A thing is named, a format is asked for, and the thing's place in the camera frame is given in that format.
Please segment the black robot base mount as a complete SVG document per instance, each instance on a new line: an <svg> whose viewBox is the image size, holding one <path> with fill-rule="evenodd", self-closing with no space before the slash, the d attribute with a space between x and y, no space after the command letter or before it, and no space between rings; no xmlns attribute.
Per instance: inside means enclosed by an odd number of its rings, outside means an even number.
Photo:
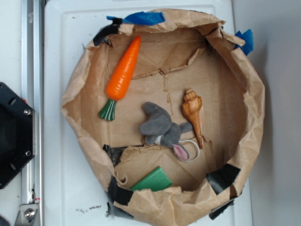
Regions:
<svg viewBox="0 0 301 226"><path fill-rule="evenodd" d="M4 189L33 158L34 110L0 83L0 188Z"/></svg>

